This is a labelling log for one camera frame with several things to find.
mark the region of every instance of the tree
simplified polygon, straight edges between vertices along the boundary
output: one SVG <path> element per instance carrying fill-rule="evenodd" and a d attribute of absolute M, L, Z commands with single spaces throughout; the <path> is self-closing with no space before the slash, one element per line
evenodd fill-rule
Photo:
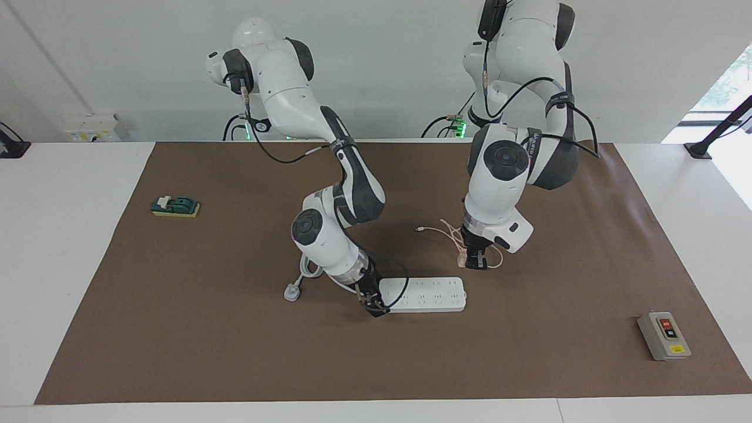
<path fill-rule="evenodd" d="M 752 78 L 752 44 L 744 49 L 739 58 L 723 73 L 711 89 L 700 99 L 695 109 L 718 108 L 725 105 L 739 89 L 734 85 L 734 76 L 741 68 L 747 71 L 747 81 Z"/>

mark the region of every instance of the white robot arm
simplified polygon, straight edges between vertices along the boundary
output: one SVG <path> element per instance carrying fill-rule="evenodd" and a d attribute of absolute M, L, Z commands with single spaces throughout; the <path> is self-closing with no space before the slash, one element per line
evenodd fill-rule
<path fill-rule="evenodd" d="M 478 34 L 486 43 L 468 46 L 463 60 L 476 86 L 468 118 L 482 128 L 468 162 L 462 222 L 468 268 L 487 268 L 484 252 L 492 243 L 514 253 L 532 235 L 532 225 L 515 208 L 525 183 L 552 190 L 577 171 L 572 78 L 559 55 L 574 22 L 574 11 L 554 0 L 485 1 Z M 545 133 L 500 123 L 502 105 L 514 97 L 500 81 L 527 87 L 543 100 Z"/>
<path fill-rule="evenodd" d="M 343 169 L 341 181 L 305 199 L 293 222 L 293 241 L 337 283 L 353 287 L 372 315 L 386 314 L 373 260 L 344 231 L 381 215 L 384 190 L 337 114 L 314 97 L 308 83 L 314 74 L 310 50 L 300 41 L 278 38 L 258 17 L 240 24 L 232 47 L 221 57 L 210 54 L 206 69 L 215 82 L 244 97 L 249 122 L 251 108 L 263 108 L 282 134 L 326 140 Z"/>

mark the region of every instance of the white wall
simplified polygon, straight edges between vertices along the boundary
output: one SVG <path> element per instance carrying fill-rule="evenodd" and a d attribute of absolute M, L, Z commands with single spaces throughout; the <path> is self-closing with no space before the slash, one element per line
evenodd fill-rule
<path fill-rule="evenodd" d="M 206 78 L 204 57 L 226 50 L 232 30 L 252 15 L 308 44 L 317 98 L 356 138 L 418 136 L 432 118 L 459 110 L 472 91 L 462 52 L 477 38 L 482 3 L 2 1 L 94 111 L 117 113 L 130 136 L 145 141 L 220 136 L 239 104 Z M 752 39 L 745 15 L 734 12 L 745 0 L 568 3 L 578 21 L 564 56 L 578 105 L 594 118 L 603 141 L 660 142 Z M 0 78 L 12 78 L 50 122 L 85 111 L 2 2 L 0 37 Z M 509 120 L 540 124 L 537 99 L 522 100 Z M 0 117 L 13 103 L 0 102 Z M 586 138 L 585 125 L 579 128 Z"/>
<path fill-rule="evenodd" d="M 37 108 L 22 87 L 17 87 L 14 79 L 0 68 L 0 121 L 13 128 L 26 141 L 61 142 L 65 136 L 48 119 L 47 114 Z M 11 138 L 13 133 L 0 128 Z"/>

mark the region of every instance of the power outlet socket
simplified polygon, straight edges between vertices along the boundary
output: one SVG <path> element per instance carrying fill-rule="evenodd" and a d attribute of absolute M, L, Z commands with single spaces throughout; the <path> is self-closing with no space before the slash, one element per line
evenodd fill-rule
<path fill-rule="evenodd" d="M 94 114 L 92 116 L 70 115 L 63 132 L 72 142 L 120 142 L 118 132 L 123 132 L 122 125 L 112 114 Z"/>
<path fill-rule="evenodd" d="M 386 304 L 402 292 L 404 278 L 382 279 L 379 291 Z M 467 295 L 460 278 L 410 278 L 408 289 L 392 307 L 392 313 L 461 312 Z"/>

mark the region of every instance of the white power strip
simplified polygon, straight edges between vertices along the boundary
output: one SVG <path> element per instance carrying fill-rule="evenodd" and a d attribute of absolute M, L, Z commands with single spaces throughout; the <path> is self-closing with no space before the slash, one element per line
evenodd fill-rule
<path fill-rule="evenodd" d="M 379 291 L 385 304 L 402 292 L 405 278 L 381 279 Z M 446 313 L 465 309 L 465 288 L 460 278 L 410 278 L 405 295 L 392 307 L 392 313 Z"/>

